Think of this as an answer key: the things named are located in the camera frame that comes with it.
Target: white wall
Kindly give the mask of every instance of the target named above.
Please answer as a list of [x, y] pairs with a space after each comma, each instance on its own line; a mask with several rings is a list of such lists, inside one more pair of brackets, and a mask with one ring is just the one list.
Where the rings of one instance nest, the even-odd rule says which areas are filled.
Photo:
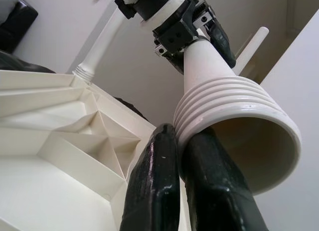
[[26, 1], [38, 11], [39, 16], [14, 54], [25, 61], [65, 73], [100, 18], [105, 17], [112, 0]]
[[270, 231], [317, 231], [319, 218], [319, 12], [262, 83], [299, 126], [301, 157], [278, 187], [256, 197]]
[[[207, 0], [229, 35], [236, 53], [247, 38], [265, 25], [270, 35], [257, 54], [257, 68], [267, 73], [283, 49], [287, 0]], [[138, 16], [123, 24], [97, 71], [94, 83], [111, 95], [133, 103], [158, 125], [172, 122], [183, 95], [183, 76], [154, 54], [153, 35], [142, 31]]]

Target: white pipe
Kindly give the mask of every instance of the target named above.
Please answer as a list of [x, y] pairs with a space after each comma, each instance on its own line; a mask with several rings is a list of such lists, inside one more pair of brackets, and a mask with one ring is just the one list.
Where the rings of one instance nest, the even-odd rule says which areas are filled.
[[95, 75], [97, 66], [113, 41], [116, 33], [119, 31], [124, 20], [125, 16], [118, 8], [116, 8], [84, 61], [76, 67], [73, 72], [74, 75], [79, 76], [88, 83], [91, 82]]
[[235, 76], [208, 40], [198, 40], [184, 52], [184, 92], [208, 80]]
[[236, 66], [233, 68], [233, 71], [236, 75], [240, 75], [245, 66], [248, 64], [250, 59], [253, 57], [257, 49], [260, 47], [261, 43], [267, 37], [269, 33], [268, 28], [261, 27], [254, 35], [254, 37], [250, 40], [248, 45], [245, 47], [243, 52], [239, 55], [236, 61]]

